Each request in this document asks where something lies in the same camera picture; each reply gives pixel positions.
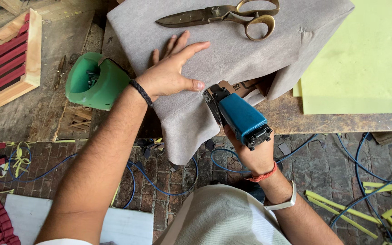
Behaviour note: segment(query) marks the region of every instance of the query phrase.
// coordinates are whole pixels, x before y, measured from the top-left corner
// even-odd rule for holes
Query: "small scissors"
[[[187,12],[182,12],[179,14],[172,14],[166,17],[163,17],[156,22],[162,26],[177,28],[177,27],[189,27],[189,26],[197,26],[197,25],[205,25],[214,21],[219,20],[229,20],[234,21],[239,24],[244,25],[244,32],[246,36],[253,41],[261,41],[266,39],[270,34],[272,34],[275,28],[275,19],[273,18],[279,12],[279,1],[278,0],[264,0],[273,3],[276,6],[276,9],[270,10],[251,10],[246,12],[240,12],[240,7],[243,4],[255,1],[255,0],[242,0],[237,6],[232,5],[222,5],[222,6],[214,6],[208,7],[204,9],[192,10]],[[235,17],[233,14],[243,16],[243,17],[253,17],[250,21],[246,21],[240,18]],[[264,23],[267,25],[268,30],[265,36],[260,39],[253,38],[249,36],[247,33],[247,28],[251,24]]]

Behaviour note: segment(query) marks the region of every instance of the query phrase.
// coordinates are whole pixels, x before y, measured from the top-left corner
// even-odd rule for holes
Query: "red thread bracelet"
[[[275,167],[273,167],[273,170],[271,170],[270,172],[268,172],[267,174],[262,174],[260,176],[255,177],[254,175],[252,175],[252,178],[246,179],[248,181],[251,182],[259,182],[262,181],[264,179],[267,179],[268,177],[270,177],[272,174],[274,174],[277,170],[277,164],[275,161],[273,161],[275,163]]]

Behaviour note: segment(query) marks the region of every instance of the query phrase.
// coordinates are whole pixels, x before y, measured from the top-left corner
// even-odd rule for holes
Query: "braided leather bracelet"
[[[146,91],[140,86],[140,84],[137,83],[134,79],[131,79],[129,81],[129,84],[131,84],[137,91],[140,93],[140,95],[145,99],[146,103],[148,103],[148,106],[153,108],[154,105],[152,104],[152,100],[149,97],[149,95],[146,93]]]

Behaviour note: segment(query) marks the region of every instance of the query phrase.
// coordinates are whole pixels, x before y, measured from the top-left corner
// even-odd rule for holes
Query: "green plastic container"
[[[66,82],[66,97],[70,102],[110,110],[114,100],[128,86],[129,76],[110,59],[105,59],[98,67],[98,61],[102,57],[99,53],[88,52],[80,56],[73,65]],[[100,74],[91,88],[86,71]]]

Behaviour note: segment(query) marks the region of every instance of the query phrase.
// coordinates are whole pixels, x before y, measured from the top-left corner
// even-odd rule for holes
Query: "wristband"
[[[152,104],[152,100],[149,97],[149,95],[146,93],[146,91],[140,86],[140,84],[137,83],[134,79],[131,79],[129,81],[129,84],[131,84],[139,93],[140,95],[145,99],[146,103],[148,103],[148,106],[153,108],[154,105]]]
[[[264,206],[266,210],[279,210],[279,209],[284,209],[284,208],[289,208],[294,206],[296,204],[296,196],[297,196],[297,191],[296,191],[296,184],[294,181],[289,181],[291,186],[293,187],[293,193],[291,194],[291,199],[289,201],[286,201],[284,203],[276,204],[276,205],[271,205],[271,206]]]
[[[275,167],[273,167],[273,170],[271,170],[270,172],[268,172],[267,174],[262,174],[262,175],[260,175],[260,176],[257,176],[257,177],[255,177],[254,175],[252,175],[252,178],[249,178],[249,179],[246,179],[246,180],[248,180],[248,181],[251,181],[251,182],[259,182],[259,181],[262,181],[262,180],[264,180],[264,179],[267,179],[268,177],[270,177],[272,174],[274,174],[275,172],[276,172],[276,170],[277,170],[277,164],[276,164],[276,162],[275,161],[273,161],[274,163],[275,163]]]

